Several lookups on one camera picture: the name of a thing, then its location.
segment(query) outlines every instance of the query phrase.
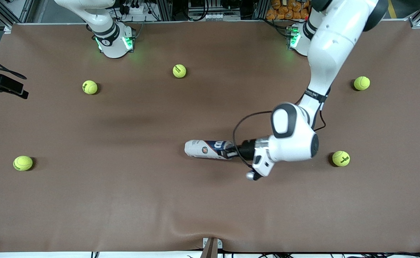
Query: tennis ball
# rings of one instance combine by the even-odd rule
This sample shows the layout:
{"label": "tennis ball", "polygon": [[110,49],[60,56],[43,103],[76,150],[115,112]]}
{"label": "tennis ball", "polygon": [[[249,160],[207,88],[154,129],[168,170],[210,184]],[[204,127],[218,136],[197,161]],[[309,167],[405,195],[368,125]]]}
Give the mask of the tennis ball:
{"label": "tennis ball", "polygon": [[173,67],[173,75],[177,78],[183,78],[186,75],[186,67],[184,65],[175,65]]}
{"label": "tennis ball", "polygon": [[92,95],[92,94],[94,94],[94,93],[96,93],[97,92],[97,90],[98,90],[98,87],[97,87],[97,84],[94,82],[94,81],[85,81],[83,84],[82,84],[82,90],[85,92],[85,93],[87,93],[87,94],[89,94],[89,95]]}
{"label": "tennis ball", "polygon": [[33,165],[33,160],[28,156],[19,156],[12,163],[13,167],[19,171],[29,170]]}
{"label": "tennis ball", "polygon": [[332,162],[339,167],[344,167],[350,163],[350,155],[340,150],[332,155]]}
{"label": "tennis ball", "polygon": [[354,80],[353,86],[357,90],[365,90],[369,88],[371,81],[366,76],[360,76]]}

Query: gray floor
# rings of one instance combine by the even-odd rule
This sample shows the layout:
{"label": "gray floor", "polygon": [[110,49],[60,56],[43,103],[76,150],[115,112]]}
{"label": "gray floor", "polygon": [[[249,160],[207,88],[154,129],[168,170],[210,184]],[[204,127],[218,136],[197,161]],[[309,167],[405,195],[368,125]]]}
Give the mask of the gray floor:
{"label": "gray floor", "polygon": [[[80,23],[82,19],[71,11],[57,5],[54,0],[40,1],[33,21],[36,23]],[[405,18],[420,8],[420,0],[391,0],[397,18]]]}

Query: can label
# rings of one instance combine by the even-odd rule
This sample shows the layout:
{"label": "can label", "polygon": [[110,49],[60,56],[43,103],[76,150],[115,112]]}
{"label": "can label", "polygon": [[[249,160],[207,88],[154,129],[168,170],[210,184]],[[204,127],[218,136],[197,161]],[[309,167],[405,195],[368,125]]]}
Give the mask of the can label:
{"label": "can label", "polygon": [[232,146],[228,140],[192,139],[184,145],[184,152],[190,157],[231,159],[225,150]]}

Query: pile of brown objects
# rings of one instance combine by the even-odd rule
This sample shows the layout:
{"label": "pile of brown objects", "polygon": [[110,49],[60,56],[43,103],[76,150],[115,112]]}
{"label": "pile of brown objects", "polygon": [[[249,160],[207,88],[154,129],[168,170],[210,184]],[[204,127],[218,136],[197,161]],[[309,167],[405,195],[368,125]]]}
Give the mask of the pile of brown objects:
{"label": "pile of brown objects", "polygon": [[267,20],[307,19],[310,0],[300,2],[296,0],[271,0],[272,8],[267,11]]}

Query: brown tabletop surface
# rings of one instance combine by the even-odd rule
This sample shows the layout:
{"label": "brown tabletop surface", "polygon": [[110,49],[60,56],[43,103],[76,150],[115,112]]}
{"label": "brown tabletop surface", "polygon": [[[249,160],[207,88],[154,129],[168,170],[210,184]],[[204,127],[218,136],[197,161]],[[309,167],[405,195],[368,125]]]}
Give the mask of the brown tabletop surface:
{"label": "brown tabletop surface", "polygon": [[[14,26],[1,40],[0,63],[28,77],[30,97],[0,94],[0,252],[187,250],[208,236],[237,252],[420,251],[420,30],[408,22],[361,36],[326,101],[317,156],[257,182],[240,160],[183,147],[230,139],[243,116],[302,95],[308,61],[273,28],[147,24],[116,60],[90,37]],[[357,92],[361,75],[371,86]],[[83,93],[85,80],[100,93]],[[238,139],[271,133],[261,115]],[[347,167],[329,164],[338,150]],[[33,170],[14,170],[20,155]]]}

